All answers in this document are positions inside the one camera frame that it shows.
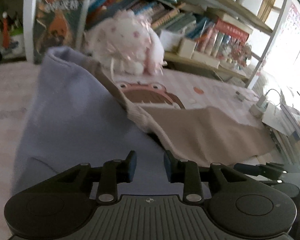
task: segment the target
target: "bed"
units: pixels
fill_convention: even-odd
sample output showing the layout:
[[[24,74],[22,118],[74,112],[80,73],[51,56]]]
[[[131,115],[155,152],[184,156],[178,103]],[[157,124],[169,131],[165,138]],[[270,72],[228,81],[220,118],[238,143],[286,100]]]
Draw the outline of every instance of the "bed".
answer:
[[[32,98],[36,94],[39,69],[38,66],[27,62],[0,65],[0,240],[8,239],[11,235],[4,220],[3,208],[11,196],[15,179],[16,151],[28,120],[28,110],[32,105]],[[248,158],[246,163],[258,164],[279,159],[280,156],[277,152],[271,152],[258,158]]]

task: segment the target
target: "pink spotted fabric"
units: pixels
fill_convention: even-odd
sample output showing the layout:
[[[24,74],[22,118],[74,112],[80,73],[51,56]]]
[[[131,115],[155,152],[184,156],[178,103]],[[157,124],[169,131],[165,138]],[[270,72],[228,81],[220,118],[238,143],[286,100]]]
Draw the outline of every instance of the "pink spotted fabric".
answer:
[[[0,65],[0,240],[11,236],[3,208],[10,198],[15,152],[38,73],[39,66],[27,62]]]

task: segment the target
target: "plush toy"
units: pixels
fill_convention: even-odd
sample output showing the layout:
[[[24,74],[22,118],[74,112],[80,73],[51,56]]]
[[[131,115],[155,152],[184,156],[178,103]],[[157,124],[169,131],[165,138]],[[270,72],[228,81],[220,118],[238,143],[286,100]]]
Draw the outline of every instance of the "plush toy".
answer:
[[[164,49],[143,16],[118,11],[86,33],[86,52],[105,67],[134,75],[159,73]]]

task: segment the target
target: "cartoon print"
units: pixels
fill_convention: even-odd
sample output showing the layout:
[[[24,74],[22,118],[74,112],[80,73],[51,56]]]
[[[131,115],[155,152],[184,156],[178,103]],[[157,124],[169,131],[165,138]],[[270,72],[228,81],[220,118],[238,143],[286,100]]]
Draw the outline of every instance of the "cartoon print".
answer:
[[[117,86],[132,103],[166,103],[168,105],[176,103],[180,108],[185,108],[176,95],[168,93],[166,88],[159,83],[117,82]]]

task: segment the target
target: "beige cloth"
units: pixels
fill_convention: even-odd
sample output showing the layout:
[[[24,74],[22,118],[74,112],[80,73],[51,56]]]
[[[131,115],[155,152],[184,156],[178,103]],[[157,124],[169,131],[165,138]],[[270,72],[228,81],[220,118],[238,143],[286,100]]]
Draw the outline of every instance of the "beige cloth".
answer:
[[[179,159],[209,166],[231,165],[252,156],[264,155],[275,145],[263,128],[241,124],[216,107],[170,109],[132,103],[92,61],[84,64],[101,84],[122,103],[128,118],[143,131],[155,133],[165,149]]]
[[[218,108],[145,110],[173,142],[178,157],[201,166],[234,164],[274,148],[266,129],[237,123]]]

